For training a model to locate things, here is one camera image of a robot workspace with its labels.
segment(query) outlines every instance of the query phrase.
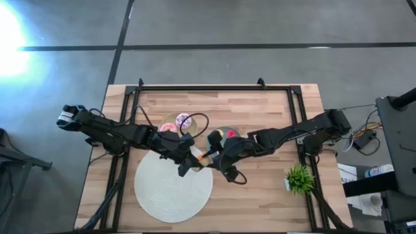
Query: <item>concrete floor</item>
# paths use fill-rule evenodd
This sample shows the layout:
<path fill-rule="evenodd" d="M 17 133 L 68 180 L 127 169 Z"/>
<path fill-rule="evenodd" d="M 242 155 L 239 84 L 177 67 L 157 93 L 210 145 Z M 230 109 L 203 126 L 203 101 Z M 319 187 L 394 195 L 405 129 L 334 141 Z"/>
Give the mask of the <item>concrete floor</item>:
<path fill-rule="evenodd" d="M 127 0 L 0 2 L 0 18 L 9 17 L 0 21 L 9 30 L 0 38 L 6 51 L 0 54 L 0 127 L 22 151 L 53 161 L 51 171 L 33 170 L 10 233 L 73 227 L 91 147 L 85 136 L 60 130 L 55 122 L 64 104 L 100 108 L 114 52 L 13 52 L 7 45 L 116 45 L 126 6 Z M 125 40 L 344 42 L 416 42 L 416 16 L 405 0 L 136 0 Z M 416 47 L 124 51 L 115 83 L 135 84 L 139 77 L 148 84 L 254 83 L 258 77 L 267 83 L 318 83 L 328 109 L 410 90 L 416 86 L 415 61 Z M 373 109 L 345 114 L 356 125 Z M 370 157 L 339 152 L 338 161 L 375 166 L 388 163 L 389 154 L 382 144 Z M 384 231 L 380 223 L 353 220 L 360 230 Z"/>

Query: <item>sunlight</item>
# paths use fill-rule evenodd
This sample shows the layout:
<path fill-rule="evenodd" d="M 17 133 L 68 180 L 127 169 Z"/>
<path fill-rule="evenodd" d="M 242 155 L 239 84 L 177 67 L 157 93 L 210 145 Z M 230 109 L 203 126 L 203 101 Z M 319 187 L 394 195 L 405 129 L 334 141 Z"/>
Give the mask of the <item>sunlight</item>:
<path fill-rule="evenodd" d="M 11 7 L 0 3 L 0 80 L 25 71 L 29 59 L 28 52 L 17 48 L 25 46 L 25 37 Z"/>

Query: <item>woven placemat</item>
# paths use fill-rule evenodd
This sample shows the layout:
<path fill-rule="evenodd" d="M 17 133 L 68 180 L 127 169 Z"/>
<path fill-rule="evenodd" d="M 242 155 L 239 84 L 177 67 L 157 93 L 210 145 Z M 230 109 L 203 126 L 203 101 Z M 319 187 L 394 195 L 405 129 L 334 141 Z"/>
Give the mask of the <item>woven placemat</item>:
<path fill-rule="evenodd" d="M 202 152 L 191 147 L 196 157 Z M 178 165 L 170 159 L 159 159 L 153 151 L 140 162 L 135 176 L 135 193 L 140 206 L 160 221 L 174 223 L 196 215 L 208 202 L 213 190 L 213 172 L 204 168 L 177 174 Z"/>

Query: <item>green plant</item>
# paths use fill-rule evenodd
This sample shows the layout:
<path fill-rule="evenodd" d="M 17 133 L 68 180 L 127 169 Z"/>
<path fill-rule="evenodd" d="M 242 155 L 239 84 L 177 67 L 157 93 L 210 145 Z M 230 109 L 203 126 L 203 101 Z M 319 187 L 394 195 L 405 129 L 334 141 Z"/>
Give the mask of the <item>green plant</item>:
<path fill-rule="evenodd" d="M 313 178 L 309 175 L 305 166 L 296 165 L 286 173 L 289 189 L 295 195 L 309 194 L 313 189 Z"/>

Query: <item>wooden table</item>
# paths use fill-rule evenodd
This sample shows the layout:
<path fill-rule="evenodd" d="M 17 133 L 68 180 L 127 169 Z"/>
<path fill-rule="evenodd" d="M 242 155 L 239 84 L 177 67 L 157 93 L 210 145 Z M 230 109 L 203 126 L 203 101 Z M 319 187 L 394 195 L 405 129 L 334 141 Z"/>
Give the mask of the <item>wooden table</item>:
<path fill-rule="evenodd" d="M 313 118 L 322 113 L 317 84 L 299 85 L 302 87 L 307 117 Z M 125 85 L 109 86 L 103 107 L 107 118 L 119 120 L 124 90 Z M 138 103 L 155 125 L 159 125 L 172 112 L 203 112 L 208 115 L 209 128 L 196 139 L 196 147 L 202 151 L 205 151 L 206 136 L 220 126 L 232 126 L 245 135 L 258 129 L 282 128 L 292 124 L 287 93 L 282 91 L 141 91 Z M 205 124 L 205 119 L 200 117 L 196 117 L 199 130 Z M 142 113 L 138 112 L 137 123 L 147 124 Z M 103 152 L 102 148 L 95 148 L 92 159 Z M 135 172 L 146 153 L 145 150 L 131 150 L 119 231 L 310 231 L 305 198 L 287 192 L 283 181 L 287 170 L 298 163 L 294 141 L 285 143 L 273 155 L 238 162 L 238 169 L 248 178 L 246 185 L 227 183 L 220 172 L 213 170 L 213 191 L 206 206 L 196 216 L 176 224 L 151 217 L 137 202 Z M 85 224 L 102 202 L 110 163 L 111 157 L 108 156 L 90 165 L 75 227 Z M 324 197 L 341 220 L 352 227 L 334 155 L 323 153 L 318 169 Z M 322 227 L 316 201 L 314 207 L 318 227 Z M 110 207 L 109 220 L 112 220 L 113 208 Z"/>

